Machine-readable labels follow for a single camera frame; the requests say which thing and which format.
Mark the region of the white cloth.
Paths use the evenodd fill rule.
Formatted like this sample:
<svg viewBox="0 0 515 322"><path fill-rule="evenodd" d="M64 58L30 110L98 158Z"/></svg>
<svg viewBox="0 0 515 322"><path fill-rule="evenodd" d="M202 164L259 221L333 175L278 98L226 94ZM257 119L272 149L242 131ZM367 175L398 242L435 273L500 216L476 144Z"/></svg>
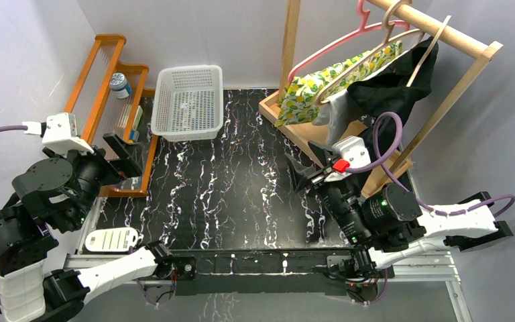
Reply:
<svg viewBox="0 0 515 322"><path fill-rule="evenodd" d="M333 145L339 141L352 121L360 120L365 113L353 100L347 90L342 90L328 97L329 102L319 109L312 124L328 125L325 143Z"/></svg>

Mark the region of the black skirt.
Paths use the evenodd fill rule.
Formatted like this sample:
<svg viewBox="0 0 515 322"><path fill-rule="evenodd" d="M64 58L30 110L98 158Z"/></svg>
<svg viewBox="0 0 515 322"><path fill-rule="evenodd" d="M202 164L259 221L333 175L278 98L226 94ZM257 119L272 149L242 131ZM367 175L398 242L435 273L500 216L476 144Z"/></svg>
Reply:
<svg viewBox="0 0 515 322"><path fill-rule="evenodd" d="M370 79L349 85L345 95L347 105L343 119L352 122L364 115L376 119L382 113L391 111L399 116L404 125L414 104L432 91L431 81L439 52L438 44L433 46L412 84L407 85L432 40L429 37L415 45Z"/></svg>

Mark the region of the pink hanger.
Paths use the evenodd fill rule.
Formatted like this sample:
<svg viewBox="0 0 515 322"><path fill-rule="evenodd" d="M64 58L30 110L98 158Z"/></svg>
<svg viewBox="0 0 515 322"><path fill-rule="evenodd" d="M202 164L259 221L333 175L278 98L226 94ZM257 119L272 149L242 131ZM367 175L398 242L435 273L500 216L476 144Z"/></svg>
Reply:
<svg viewBox="0 0 515 322"><path fill-rule="evenodd" d="M286 2L286 19L284 26L284 39L282 47L282 61L281 61L281 77L279 83L279 89L283 89L286 84L293 80L296 73L307 64L315 61L326 52L344 44L345 42L353 39L356 36L366 34L370 31L377 30L382 27L382 23L373 23L368 25L368 19L371 11L364 8L365 1L358 1L356 5L356 14L360 17L360 24L356 30L337 38L309 57L305 58L298 64L294 64L294 50L296 45L298 21L300 15L300 4L301 1L289 0Z"/></svg>

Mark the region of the beige wooden hanger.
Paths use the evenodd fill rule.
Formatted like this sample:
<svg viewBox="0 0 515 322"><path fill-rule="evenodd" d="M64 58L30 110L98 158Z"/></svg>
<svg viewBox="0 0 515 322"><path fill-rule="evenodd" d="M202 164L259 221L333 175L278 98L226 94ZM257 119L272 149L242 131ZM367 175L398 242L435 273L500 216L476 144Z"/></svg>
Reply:
<svg viewBox="0 0 515 322"><path fill-rule="evenodd" d="M445 28L448 26L450 19L451 19L451 15L448 15L443 20L443 23L441 24L441 26L439 27L438 31L433 36L433 39L432 39L431 43L429 44L429 47L426 49L426 52L422 55L422 57L418 61L418 64L414 67L413 73L411 74L408 82L406 83L406 87L411 87L411 85L413 84L413 82L414 82L415 78L417 77L417 74L419 73L422 65L425 62L425 60L427 59L427 57L429 56L429 54L431 53L431 51L435 47L436 43L439 41L439 39L440 39L442 33L444 32Z"/></svg>

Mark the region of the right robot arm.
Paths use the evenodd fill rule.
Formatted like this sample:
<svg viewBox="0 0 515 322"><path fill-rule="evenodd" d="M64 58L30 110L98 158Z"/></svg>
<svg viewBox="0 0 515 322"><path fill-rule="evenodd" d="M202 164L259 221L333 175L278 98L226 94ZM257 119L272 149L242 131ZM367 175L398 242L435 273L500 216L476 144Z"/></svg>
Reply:
<svg viewBox="0 0 515 322"><path fill-rule="evenodd" d="M311 142L322 166L303 166L286 155L292 186L306 190L337 223L351 247L341 266L348 276L367 278L405 258L457 248L480 250L512 237L505 221L490 210L494 199L476 194L455 205L424 206L416 195L397 183L385 184L365 198L352 166L367 166L370 156L362 139L349 137L333 146Z"/></svg>

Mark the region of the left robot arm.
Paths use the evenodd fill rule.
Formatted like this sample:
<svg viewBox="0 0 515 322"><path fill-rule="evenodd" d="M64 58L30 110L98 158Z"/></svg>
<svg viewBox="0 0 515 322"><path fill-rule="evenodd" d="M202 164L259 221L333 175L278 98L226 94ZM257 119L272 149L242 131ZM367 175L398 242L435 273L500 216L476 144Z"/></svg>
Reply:
<svg viewBox="0 0 515 322"><path fill-rule="evenodd" d="M53 231L78 231L100 190L140 176L142 148L106 133L115 153L78 138L62 147L45 144L45 158L13 179L14 192L0 209L0 317L6 321L68 321L92 299L131 280L165 279L175 269L160 242L83 270L44 272L49 251L58 246Z"/></svg>

